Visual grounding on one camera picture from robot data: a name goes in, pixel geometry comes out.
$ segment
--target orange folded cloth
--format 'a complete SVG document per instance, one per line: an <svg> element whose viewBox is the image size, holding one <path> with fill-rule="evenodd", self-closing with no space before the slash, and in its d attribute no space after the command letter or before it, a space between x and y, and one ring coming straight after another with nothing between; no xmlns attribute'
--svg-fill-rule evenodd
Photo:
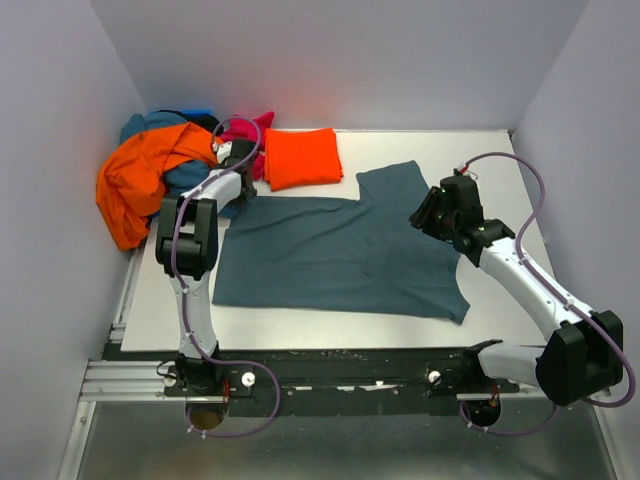
<svg viewBox="0 0 640 480"><path fill-rule="evenodd" d="M312 132L268 129L264 178L274 192L301 185L338 183L342 165L333 129Z"/></svg>

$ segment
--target blue cloth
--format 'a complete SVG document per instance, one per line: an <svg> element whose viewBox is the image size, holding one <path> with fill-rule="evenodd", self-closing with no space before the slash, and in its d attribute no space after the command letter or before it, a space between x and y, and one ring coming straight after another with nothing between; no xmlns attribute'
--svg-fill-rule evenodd
<svg viewBox="0 0 640 480"><path fill-rule="evenodd" d="M180 195L202 183L209 176L209 166L200 160L191 160L178 165L164 174L164 183L169 193Z"/></svg>
<svg viewBox="0 0 640 480"><path fill-rule="evenodd" d="M187 121L180 115L168 112L154 112L142 116L139 113L132 115L127 124L120 131L120 145L129 140L134 135L155 128L171 127L182 125Z"/></svg>
<svg viewBox="0 0 640 480"><path fill-rule="evenodd" d="M459 254L409 225L428 192L418 165L357 178L360 200L252 198L225 233L213 302L462 323Z"/></svg>

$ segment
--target orange fabric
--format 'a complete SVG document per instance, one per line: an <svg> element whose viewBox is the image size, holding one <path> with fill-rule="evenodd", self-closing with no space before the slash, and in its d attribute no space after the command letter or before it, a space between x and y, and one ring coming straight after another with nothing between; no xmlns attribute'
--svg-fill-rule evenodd
<svg viewBox="0 0 640 480"><path fill-rule="evenodd" d="M300 185L338 183L342 165L336 134L331 128L312 132L268 129L264 178L271 190Z"/></svg>
<svg viewBox="0 0 640 480"><path fill-rule="evenodd" d="M149 234L147 216L165 193L163 173L193 159L217 163L211 133L193 123L134 135L109 157L98 173L96 202L118 248L135 248Z"/></svg>

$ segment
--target white table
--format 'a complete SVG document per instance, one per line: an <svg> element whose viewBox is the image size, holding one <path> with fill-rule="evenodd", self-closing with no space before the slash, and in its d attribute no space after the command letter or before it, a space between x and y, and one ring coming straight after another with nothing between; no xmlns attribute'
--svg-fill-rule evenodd
<svg viewBox="0 0 640 480"><path fill-rule="evenodd" d="M463 161L489 151L513 152L506 132L358 132L338 131L344 179L340 184L302 187L277 195L357 199L356 173L415 160L429 185L452 174ZM531 213L516 162L490 158L473 165L487 218L500 218L514 231ZM274 195L265 184L259 195ZM228 221L221 220L220 245ZM168 277L155 260L155 228L146 243L131 305L125 316L123 351L177 350L177 305ZM552 273L537 224L524 246ZM213 291L216 271L211 278ZM328 312L283 308L212 305L211 317L222 350L462 347L500 338L519 344L542 344L534 322L492 278L461 258L457 280L471 308L461 326L446 319L400 315Z"/></svg>

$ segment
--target clothing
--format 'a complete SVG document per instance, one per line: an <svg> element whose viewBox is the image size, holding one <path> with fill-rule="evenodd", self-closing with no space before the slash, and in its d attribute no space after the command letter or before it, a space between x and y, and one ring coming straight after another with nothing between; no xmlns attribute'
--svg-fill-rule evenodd
<svg viewBox="0 0 640 480"><path fill-rule="evenodd" d="M361 173L360 200L256 197L227 230L213 303L444 317L469 304L459 254L411 228L428 192L415 162Z"/></svg>
<svg viewBox="0 0 640 480"><path fill-rule="evenodd" d="M104 163L98 173L96 202L118 247L137 247L148 235L147 216L160 209L162 174L192 159L209 167L211 133L193 123L134 135Z"/></svg>
<svg viewBox="0 0 640 480"><path fill-rule="evenodd" d="M267 130L264 178L274 192L301 185L338 183L342 165L333 129Z"/></svg>
<svg viewBox="0 0 640 480"><path fill-rule="evenodd" d="M209 165L200 160L191 160L178 165L164 174L164 183L172 195L188 192L204 182L209 176Z"/></svg>
<svg viewBox="0 0 640 480"><path fill-rule="evenodd" d="M155 128L171 127L172 125L182 125L187 123L180 115L173 112L153 112L148 115L136 113L132 115L120 131L120 145L129 140L134 135Z"/></svg>
<svg viewBox="0 0 640 480"><path fill-rule="evenodd" d="M218 124L220 123L220 121L216 117L206 113L179 112L177 110L160 110L159 112L172 113L174 115L178 115L181 118L183 118L183 122L195 123L196 125L204 128L208 132L213 132L215 128L218 126Z"/></svg>
<svg viewBox="0 0 640 480"><path fill-rule="evenodd" d="M253 167L251 168L251 177L254 180L260 180L264 176L265 157L261 152L264 150L265 146L266 131L268 128L271 128L274 117L274 112L267 112L253 119L253 121L256 122L256 125L258 125L258 128L260 129L261 139L260 145L258 146L259 153L256 155L256 158L253 161ZM229 123L229 129L222 135L220 135L220 138L223 142L230 142L235 138L246 138L248 140L251 140L252 142L255 142L258 139L256 129L246 120L234 120L232 118Z"/></svg>

